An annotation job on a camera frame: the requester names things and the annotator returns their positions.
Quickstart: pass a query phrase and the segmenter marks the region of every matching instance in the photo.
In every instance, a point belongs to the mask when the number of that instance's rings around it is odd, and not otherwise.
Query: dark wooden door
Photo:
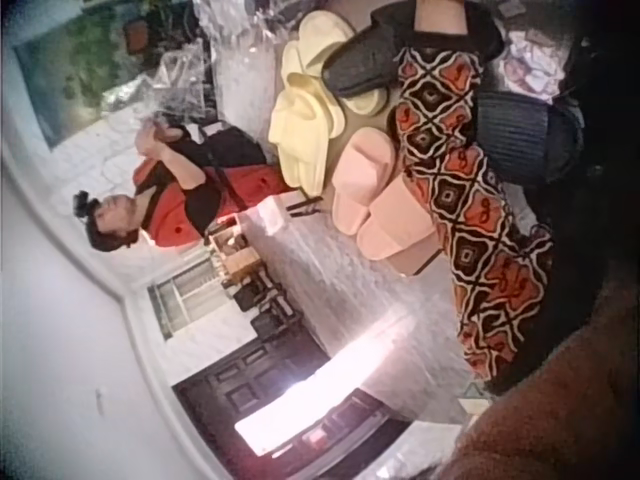
[[[328,361],[304,328],[254,340],[174,387],[208,445],[237,479],[281,478],[271,456],[258,457],[235,424],[310,377]]]

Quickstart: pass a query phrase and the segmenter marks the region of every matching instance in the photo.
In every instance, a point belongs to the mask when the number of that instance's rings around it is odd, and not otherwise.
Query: orange patterned fabric
[[[458,338],[476,375],[492,380],[513,362],[548,283],[553,242],[523,235],[500,181],[471,138],[476,55],[407,48],[396,113],[405,175],[422,194],[450,259]]]

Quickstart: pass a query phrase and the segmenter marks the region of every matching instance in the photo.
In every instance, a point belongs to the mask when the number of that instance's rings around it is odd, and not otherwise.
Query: framed picture
[[[102,118],[106,92],[153,72],[164,51],[186,40],[180,30],[184,22],[175,21],[184,17],[184,6],[171,6],[160,15],[143,13],[142,0],[81,1],[95,8],[15,47],[33,110],[52,149]]]

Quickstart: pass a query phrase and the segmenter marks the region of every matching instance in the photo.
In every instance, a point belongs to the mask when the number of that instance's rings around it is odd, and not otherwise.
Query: window
[[[229,301],[211,258],[147,291],[165,339]]]

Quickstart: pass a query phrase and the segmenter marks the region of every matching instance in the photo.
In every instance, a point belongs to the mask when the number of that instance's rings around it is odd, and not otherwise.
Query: person's leg
[[[499,179],[473,141],[473,92],[482,66],[466,36],[464,2],[418,0],[415,29],[400,57],[400,155],[451,262],[464,357],[491,381],[513,362],[526,342],[526,324],[535,322],[552,239],[542,226],[530,236],[520,233]]]

